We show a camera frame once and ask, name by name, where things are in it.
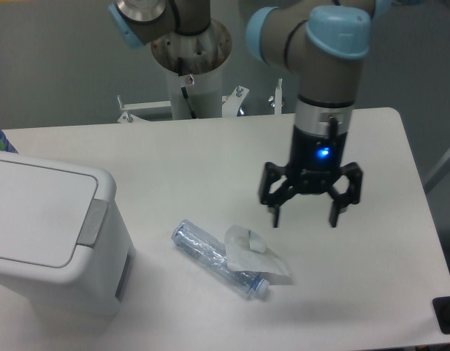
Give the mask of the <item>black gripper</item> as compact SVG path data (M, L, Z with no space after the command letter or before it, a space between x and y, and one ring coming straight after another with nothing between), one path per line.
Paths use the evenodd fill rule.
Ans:
M360 202L363 171L356 162L341 166L347 134L333 134L328 138L309 135L297 127L293 130L289 162L286 167L266 162L259 185L259 201L272 214L272 226L279 227L281 206L296 194L319 195L325 192L332 198L329 214L331 227L349 205ZM335 182L348 179L344 193Z

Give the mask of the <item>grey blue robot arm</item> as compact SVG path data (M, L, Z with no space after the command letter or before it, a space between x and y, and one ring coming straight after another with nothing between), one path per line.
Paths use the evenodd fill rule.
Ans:
M289 161L264 165L259 200L274 217L301 195L332 198L329 223L360 201L362 170L341 160L372 20L389 1L300 1L264 7L250 18L251 55L300 78ZM208 1L114 1L108 11L125 42L151 46L172 77L169 99L176 119L223 115L220 69L229 58L228 30L211 16Z

